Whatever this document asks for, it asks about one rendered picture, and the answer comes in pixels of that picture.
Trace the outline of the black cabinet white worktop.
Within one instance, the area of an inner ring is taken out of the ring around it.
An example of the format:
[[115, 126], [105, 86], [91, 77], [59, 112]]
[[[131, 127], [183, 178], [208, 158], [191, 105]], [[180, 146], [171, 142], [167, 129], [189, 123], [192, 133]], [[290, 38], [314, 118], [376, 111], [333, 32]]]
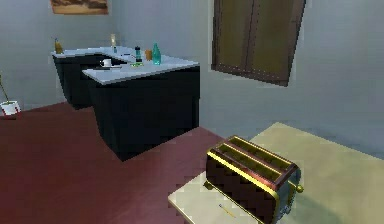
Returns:
[[[99, 134], [122, 161], [199, 126], [200, 64], [163, 55], [132, 67], [135, 50], [117, 46], [52, 54], [67, 102], [91, 107]], [[100, 61], [111, 59], [111, 67]]]

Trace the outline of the teal glass bottle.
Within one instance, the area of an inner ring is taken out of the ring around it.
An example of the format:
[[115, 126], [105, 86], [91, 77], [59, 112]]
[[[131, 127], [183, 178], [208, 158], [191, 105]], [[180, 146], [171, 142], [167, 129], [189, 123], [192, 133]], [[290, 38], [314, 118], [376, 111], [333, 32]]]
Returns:
[[152, 49], [152, 61], [155, 65], [160, 65], [161, 64], [161, 52], [158, 47], [157, 43], [153, 44], [153, 49]]

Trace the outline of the dark brown gold toaster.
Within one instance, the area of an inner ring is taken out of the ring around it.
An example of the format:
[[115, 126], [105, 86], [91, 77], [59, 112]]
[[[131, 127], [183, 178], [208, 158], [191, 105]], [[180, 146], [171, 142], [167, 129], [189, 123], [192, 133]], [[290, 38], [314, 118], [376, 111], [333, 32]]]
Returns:
[[294, 162], [233, 135], [207, 151], [206, 183], [261, 224], [277, 224], [304, 191]]

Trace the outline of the dark brown window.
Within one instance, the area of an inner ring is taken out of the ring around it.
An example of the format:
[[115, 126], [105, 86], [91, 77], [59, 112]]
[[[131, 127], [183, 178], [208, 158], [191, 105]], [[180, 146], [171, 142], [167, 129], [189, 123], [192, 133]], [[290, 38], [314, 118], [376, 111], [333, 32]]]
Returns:
[[213, 0], [211, 69], [286, 87], [306, 0]]

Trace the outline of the thin yellow pencil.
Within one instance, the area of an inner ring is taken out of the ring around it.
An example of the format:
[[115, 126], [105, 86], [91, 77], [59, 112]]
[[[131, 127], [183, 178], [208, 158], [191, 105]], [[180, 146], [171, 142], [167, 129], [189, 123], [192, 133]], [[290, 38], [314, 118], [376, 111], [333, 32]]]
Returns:
[[236, 218], [236, 216], [233, 213], [231, 213], [227, 208], [225, 208], [222, 204], [219, 204], [219, 207], [222, 208], [231, 217]]

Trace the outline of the brown framed picture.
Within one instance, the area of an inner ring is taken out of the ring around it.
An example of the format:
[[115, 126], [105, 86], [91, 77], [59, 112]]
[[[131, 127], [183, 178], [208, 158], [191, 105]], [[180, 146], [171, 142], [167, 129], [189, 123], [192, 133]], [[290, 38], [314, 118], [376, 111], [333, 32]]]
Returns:
[[107, 0], [50, 0], [54, 14], [107, 15]]

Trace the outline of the pale cream table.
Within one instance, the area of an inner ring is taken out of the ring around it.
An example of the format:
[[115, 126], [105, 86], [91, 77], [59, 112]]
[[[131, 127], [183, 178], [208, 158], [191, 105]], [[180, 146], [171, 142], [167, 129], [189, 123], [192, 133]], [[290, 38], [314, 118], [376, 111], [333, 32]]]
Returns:
[[[252, 142], [301, 169], [304, 192], [277, 224], [384, 224], [384, 160], [282, 123]], [[186, 224], [261, 224], [217, 190], [206, 189], [205, 180], [200, 174], [168, 196]]]

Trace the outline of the white pot house plant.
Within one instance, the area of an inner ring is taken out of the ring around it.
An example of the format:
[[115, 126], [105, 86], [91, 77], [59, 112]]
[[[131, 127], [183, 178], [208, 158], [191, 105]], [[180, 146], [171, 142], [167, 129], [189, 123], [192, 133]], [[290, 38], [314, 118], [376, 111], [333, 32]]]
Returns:
[[4, 116], [11, 116], [18, 114], [21, 109], [17, 101], [10, 100], [8, 94], [6, 93], [3, 83], [2, 83], [2, 75], [0, 74], [0, 90], [5, 96], [5, 101], [0, 102], [0, 111]]

